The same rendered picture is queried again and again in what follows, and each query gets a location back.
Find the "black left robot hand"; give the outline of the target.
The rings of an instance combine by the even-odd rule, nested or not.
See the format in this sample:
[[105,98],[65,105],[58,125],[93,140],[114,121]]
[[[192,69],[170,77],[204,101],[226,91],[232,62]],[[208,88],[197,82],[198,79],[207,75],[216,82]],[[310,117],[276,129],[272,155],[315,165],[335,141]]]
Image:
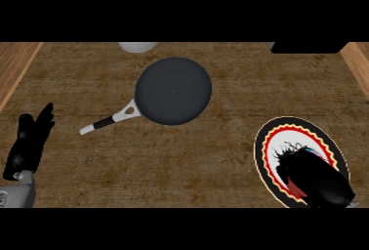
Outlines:
[[37,118],[33,118],[28,113],[19,117],[18,138],[9,152],[3,172],[3,178],[8,181],[16,181],[24,171],[33,173],[37,171],[43,146],[55,126],[52,111],[53,103],[49,103]]

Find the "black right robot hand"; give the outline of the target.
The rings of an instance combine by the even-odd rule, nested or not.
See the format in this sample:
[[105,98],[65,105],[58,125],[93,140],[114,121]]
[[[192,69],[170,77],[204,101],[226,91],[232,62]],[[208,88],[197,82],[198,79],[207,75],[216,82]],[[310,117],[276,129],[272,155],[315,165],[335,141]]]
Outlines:
[[347,178],[323,159],[316,150],[287,142],[276,152],[276,173],[312,208],[341,209],[354,201],[354,192]]

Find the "black red patterned plate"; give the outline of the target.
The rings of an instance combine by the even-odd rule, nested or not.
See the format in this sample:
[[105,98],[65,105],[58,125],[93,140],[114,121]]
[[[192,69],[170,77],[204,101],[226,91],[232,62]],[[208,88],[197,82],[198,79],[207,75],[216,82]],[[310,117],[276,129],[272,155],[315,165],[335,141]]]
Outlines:
[[303,198],[292,194],[278,174],[278,157],[288,150],[304,146],[325,159],[350,180],[350,171],[338,145],[325,131],[307,120],[284,116],[272,119],[261,127],[254,142],[254,161],[264,186],[287,208],[307,208]]

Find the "dark grey frying pan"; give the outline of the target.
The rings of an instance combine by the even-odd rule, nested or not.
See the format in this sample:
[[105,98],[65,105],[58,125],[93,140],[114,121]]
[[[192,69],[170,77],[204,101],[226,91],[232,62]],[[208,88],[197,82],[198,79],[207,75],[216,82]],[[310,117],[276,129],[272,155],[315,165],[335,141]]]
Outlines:
[[142,72],[126,107],[84,127],[80,134],[137,116],[164,126],[182,125],[199,117],[211,96],[213,80],[201,64],[182,57],[161,59]]

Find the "white round bowl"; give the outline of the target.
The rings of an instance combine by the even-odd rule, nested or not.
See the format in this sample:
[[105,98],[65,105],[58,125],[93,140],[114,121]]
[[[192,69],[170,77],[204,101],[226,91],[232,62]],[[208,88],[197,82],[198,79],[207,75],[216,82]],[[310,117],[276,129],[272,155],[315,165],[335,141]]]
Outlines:
[[126,52],[140,54],[157,46],[157,42],[120,42],[118,45]]

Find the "black appliance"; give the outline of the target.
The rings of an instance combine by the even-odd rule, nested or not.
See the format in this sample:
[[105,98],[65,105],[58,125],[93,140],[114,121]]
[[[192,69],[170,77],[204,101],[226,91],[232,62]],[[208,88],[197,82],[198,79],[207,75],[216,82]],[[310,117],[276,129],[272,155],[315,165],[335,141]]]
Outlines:
[[334,54],[338,53],[346,42],[273,42],[275,54]]

